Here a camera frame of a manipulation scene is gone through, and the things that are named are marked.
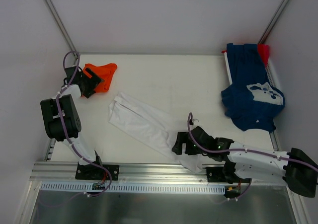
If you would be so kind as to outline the orange t shirt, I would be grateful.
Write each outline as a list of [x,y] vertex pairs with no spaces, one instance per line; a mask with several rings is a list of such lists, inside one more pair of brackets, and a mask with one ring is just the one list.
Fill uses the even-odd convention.
[[90,68],[102,79],[102,82],[95,89],[96,93],[107,92],[110,89],[112,78],[117,70],[117,65],[115,63],[109,63],[103,66],[85,64],[84,69],[85,68]]

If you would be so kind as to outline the white t shirt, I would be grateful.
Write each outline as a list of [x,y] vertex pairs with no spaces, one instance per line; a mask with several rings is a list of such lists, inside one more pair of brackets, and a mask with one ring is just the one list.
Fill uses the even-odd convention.
[[119,92],[109,105],[109,123],[190,171],[197,173],[202,170],[202,158],[199,155],[176,155],[172,152],[177,134],[188,132],[186,119],[176,119]]

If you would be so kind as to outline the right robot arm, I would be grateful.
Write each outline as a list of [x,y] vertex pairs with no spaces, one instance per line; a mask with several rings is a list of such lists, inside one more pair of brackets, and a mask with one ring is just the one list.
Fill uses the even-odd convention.
[[197,126],[179,132],[171,150],[176,155],[200,154],[224,162],[222,175],[228,183],[263,180],[287,186],[303,197],[316,195],[318,165],[297,148],[290,151],[254,149],[231,139],[214,138]]

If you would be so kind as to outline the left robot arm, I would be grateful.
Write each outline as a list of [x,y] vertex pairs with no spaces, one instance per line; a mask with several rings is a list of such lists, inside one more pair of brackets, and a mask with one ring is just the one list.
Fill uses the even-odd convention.
[[91,69],[66,69],[67,77],[56,96],[40,102],[46,134],[66,145],[77,157],[79,165],[88,165],[86,173],[92,179],[103,176],[104,168],[97,152],[81,134],[82,126],[75,100],[89,98],[103,81]]

